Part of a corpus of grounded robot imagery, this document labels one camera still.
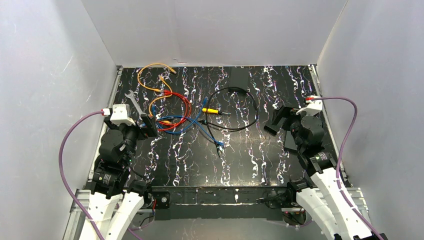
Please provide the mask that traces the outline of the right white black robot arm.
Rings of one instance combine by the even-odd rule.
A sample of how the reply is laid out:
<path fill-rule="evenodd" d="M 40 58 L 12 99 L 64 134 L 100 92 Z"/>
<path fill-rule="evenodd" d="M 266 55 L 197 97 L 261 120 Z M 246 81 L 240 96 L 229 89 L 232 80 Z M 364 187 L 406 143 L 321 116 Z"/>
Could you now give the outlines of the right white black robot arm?
<path fill-rule="evenodd" d="M 308 176 L 288 182 L 286 191 L 276 197 L 305 209 L 329 240 L 387 239 L 372 229 L 343 185 L 336 159 L 323 146 L 325 130 L 317 116 L 320 111 L 283 105 L 265 125 L 272 133 L 286 131 Z"/>

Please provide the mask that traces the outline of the silver open-end wrench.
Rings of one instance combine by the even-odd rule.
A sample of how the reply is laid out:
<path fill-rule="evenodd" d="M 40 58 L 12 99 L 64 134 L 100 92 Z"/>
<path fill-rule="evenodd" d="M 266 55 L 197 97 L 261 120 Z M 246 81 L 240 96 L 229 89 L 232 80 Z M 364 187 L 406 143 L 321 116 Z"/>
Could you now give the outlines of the silver open-end wrench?
<path fill-rule="evenodd" d="M 132 104 L 134 105 L 135 109 L 138 112 L 138 116 L 139 119 L 142 119 L 142 114 L 145 114 L 143 112 L 143 110 L 141 109 L 140 105 L 138 104 L 137 100 L 135 99 L 135 95 L 134 92 L 132 90 L 129 90 L 128 93 L 124 94 L 128 99 L 130 99 L 130 101 L 132 102 Z"/>

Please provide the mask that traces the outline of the black box at back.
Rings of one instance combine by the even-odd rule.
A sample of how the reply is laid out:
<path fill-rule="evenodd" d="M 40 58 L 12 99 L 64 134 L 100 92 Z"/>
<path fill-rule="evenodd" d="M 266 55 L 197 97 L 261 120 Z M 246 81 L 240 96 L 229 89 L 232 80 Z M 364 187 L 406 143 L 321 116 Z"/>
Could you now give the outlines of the black box at back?
<path fill-rule="evenodd" d="M 228 80 L 228 92 L 245 94 L 249 85 L 249 69 L 231 67 Z"/>

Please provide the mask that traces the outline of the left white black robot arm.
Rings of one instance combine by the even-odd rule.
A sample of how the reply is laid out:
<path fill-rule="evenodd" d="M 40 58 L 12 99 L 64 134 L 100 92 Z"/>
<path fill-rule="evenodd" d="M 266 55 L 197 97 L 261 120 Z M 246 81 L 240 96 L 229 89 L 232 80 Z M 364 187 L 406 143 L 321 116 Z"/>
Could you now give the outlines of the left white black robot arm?
<path fill-rule="evenodd" d="M 144 113 L 140 119 L 143 126 L 130 117 L 119 124 L 111 116 L 104 120 L 109 130 L 100 139 L 81 240 L 122 239 L 145 203 L 146 181 L 133 180 L 128 189 L 124 189 L 137 142 L 158 135 L 153 116 Z"/>

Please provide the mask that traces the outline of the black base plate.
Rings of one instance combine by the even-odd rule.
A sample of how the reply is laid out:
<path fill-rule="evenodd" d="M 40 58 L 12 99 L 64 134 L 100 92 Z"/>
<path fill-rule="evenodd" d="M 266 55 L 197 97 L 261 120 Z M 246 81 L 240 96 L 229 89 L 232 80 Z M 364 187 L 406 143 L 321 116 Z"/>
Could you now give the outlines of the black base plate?
<path fill-rule="evenodd" d="M 146 194 L 139 213 L 149 213 L 154 207 L 158 221 L 266 219 L 297 225 L 310 220 L 284 186 L 153 186 Z"/>

